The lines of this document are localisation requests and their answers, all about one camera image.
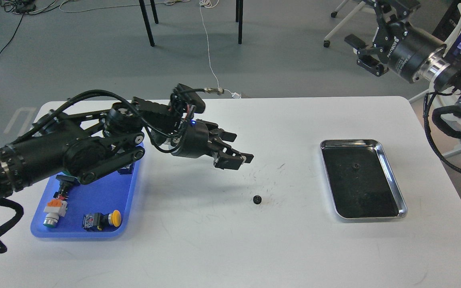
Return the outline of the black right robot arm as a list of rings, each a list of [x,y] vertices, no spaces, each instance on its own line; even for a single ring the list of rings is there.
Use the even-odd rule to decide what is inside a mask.
[[[377,77],[392,71],[409,83],[428,80],[429,88],[423,92],[425,135],[439,159],[461,173],[448,160],[452,153],[437,149],[430,129],[433,123],[445,135],[461,140],[461,4],[459,23],[445,41],[410,24],[411,14],[420,7],[417,0],[362,0],[360,4],[373,10],[377,31],[371,44],[353,34],[346,36],[357,64]]]

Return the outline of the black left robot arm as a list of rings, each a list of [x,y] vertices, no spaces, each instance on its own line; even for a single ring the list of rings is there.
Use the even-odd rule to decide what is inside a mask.
[[[88,90],[69,98],[0,148],[0,254],[8,250],[2,235],[24,215],[23,207],[9,199],[13,193],[58,172],[81,184],[95,182],[142,159],[146,151],[140,144],[145,136],[161,153],[184,158],[207,155],[216,168],[238,170],[251,163],[254,155],[232,148],[236,134],[194,119],[206,108],[200,92],[224,91],[177,84],[168,104],[159,104]]]

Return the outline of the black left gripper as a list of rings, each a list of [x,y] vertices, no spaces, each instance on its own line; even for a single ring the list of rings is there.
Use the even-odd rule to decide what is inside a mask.
[[[224,142],[214,142],[208,147],[208,142],[219,138],[224,142],[234,142],[236,133],[219,128],[218,124],[204,120],[191,120],[181,137],[177,149],[171,155],[184,158],[199,158],[210,155],[215,168],[238,170],[242,164],[249,164],[254,159],[253,154],[241,153]]]

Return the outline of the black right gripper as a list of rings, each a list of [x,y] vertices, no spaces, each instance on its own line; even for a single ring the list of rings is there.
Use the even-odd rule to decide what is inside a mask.
[[[373,46],[354,34],[345,37],[345,42],[356,51],[357,65],[377,77],[390,69],[403,80],[414,83],[421,66],[432,54],[442,54],[445,43],[409,23],[410,15],[421,7],[419,1],[370,0],[369,5],[377,21]]]

